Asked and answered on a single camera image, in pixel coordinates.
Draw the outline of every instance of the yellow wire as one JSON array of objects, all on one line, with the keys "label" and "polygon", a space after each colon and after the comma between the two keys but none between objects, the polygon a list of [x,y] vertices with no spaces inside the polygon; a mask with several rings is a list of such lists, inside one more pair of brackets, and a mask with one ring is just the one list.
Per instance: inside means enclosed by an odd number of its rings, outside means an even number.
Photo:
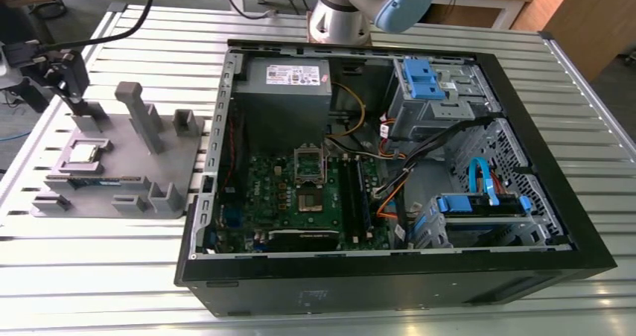
[{"label": "yellow wire", "polygon": [[354,131],[356,131],[360,128],[360,126],[364,124],[364,122],[366,122],[366,103],[363,103],[363,101],[360,99],[360,96],[358,96],[358,94],[354,92],[352,89],[350,89],[350,87],[342,85],[340,83],[334,83],[334,84],[340,86],[351,94],[351,96],[354,96],[356,98],[356,101],[358,101],[358,104],[360,105],[360,110],[362,110],[360,121],[358,122],[358,125],[354,126],[354,129],[346,131],[344,133],[332,133],[332,134],[327,135],[327,137],[343,137],[343,136],[350,135]]}]

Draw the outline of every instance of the case label sticker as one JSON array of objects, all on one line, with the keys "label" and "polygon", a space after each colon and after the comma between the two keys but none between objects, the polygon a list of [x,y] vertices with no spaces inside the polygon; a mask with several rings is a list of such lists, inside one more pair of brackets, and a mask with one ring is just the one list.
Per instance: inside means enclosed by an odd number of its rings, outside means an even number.
[{"label": "case label sticker", "polygon": [[404,241],[407,232],[404,231],[404,228],[399,224],[396,224],[396,235],[398,235],[398,238],[402,239],[402,241]]},{"label": "case label sticker", "polygon": [[442,86],[442,89],[454,89],[454,90],[458,90],[458,86],[455,85],[455,83],[444,83],[444,82],[439,82],[439,86]]},{"label": "case label sticker", "polygon": [[320,85],[318,66],[268,66],[267,81],[271,85]]}]

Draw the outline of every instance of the motherboard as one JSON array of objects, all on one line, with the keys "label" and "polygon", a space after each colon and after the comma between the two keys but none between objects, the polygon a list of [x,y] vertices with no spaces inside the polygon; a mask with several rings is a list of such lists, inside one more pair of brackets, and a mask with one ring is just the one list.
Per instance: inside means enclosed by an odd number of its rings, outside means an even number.
[{"label": "motherboard", "polygon": [[379,184],[374,159],[314,147],[252,155],[244,202],[222,206],[210,244],[218,253],[388,249],[387,223],[372,219]]}]

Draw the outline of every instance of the power supply label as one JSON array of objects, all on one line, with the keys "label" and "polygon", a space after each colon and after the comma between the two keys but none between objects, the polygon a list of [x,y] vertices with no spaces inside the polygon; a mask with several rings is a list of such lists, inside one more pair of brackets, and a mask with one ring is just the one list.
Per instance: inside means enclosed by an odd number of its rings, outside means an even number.
[{"label": "power supply label", "polygon": [[271,85],[320,85],[318,66],[268,66],[267,83]]}]

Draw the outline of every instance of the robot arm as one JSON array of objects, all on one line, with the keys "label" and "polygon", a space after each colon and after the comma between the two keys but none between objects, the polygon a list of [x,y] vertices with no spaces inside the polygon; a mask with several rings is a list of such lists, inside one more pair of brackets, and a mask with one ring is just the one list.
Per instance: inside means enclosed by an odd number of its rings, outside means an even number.
[{"label": "robot arm", "polygon": [[432,0],[319,0],[310,33],[316,42],[363,45],[370,40],[370,20],[388,33],[410,29]]},{"label": "robot arm", "polygon": [[44,52],[36,40],[8,45],[0,42],[0,90],[22,96],[34,110],[43,112],[50,103],[32,82],[58,94],[72,112],[83,115],[88,73],[80,52]]}]

